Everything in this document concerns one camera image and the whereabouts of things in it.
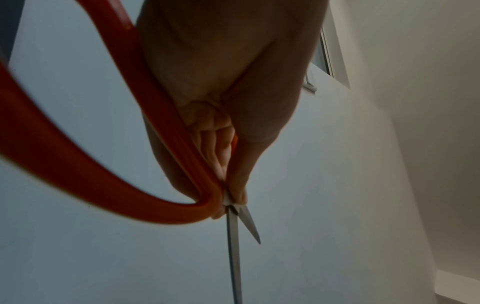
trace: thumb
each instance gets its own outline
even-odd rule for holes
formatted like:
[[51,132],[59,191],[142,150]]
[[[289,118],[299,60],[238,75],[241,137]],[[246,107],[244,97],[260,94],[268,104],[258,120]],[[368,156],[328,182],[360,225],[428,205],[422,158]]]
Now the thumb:
[[264,143],[251,143],[238,139],[226,170],[226,185],[235,203],[243,205],[247,203],[246,186],[250,173],[261,154],[272,142],[273,140]]

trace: metal blade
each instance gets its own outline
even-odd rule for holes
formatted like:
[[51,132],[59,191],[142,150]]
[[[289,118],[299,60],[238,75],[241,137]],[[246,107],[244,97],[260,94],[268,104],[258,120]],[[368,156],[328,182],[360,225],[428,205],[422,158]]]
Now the metal blade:
[[257,231],[257,228],[255,227],[254,219],[252,219],[252,216],[250,215],[250,211],[247,208],[247,206],[242,206],[240,208],[240,211],[238,212],[238,217],[240,218],[242,223],[245,225],[245,227],[253,235],[253,237],[255,238],[257,243],[261,244],[259,232]]
[[240,274],[239,219],[233,207],[226,207],[226,231],[228,236],[228,257],[230,259],[231,288],[233,302],[242,304],[242,277]]

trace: orange plastic handle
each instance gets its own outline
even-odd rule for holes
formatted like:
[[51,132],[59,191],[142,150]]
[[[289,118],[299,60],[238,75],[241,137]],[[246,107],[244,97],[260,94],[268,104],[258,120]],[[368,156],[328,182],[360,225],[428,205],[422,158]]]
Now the orange plastic handle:
[[194,146],[168,94],[149,70],[135,27],[118,0],[76,0],[89,14],[144,115],[200,194],[195,204],[155,198],[122,181],[75,145],[0,67],[0,153],[30,173],[105,210],[165,224],[217,211],[224,186]]

